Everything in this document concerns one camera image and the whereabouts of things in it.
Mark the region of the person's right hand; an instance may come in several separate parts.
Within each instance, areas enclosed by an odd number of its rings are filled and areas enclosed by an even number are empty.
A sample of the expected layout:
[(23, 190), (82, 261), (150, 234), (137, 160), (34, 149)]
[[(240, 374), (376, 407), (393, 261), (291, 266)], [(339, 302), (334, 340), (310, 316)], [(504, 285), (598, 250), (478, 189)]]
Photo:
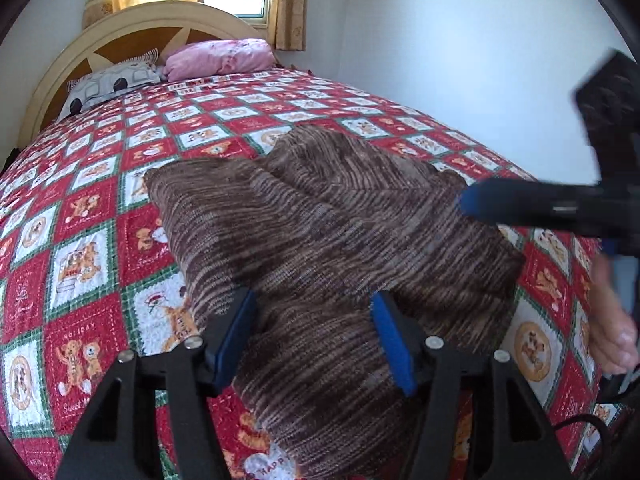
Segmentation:
[(591, 268), (589, 291), (589, 344), (594, 362), (603, 373), (632, 372), (639, 363), (638, 332), (624, 311), (613, 288), (611, 263), (606, 255), (596, 255)]

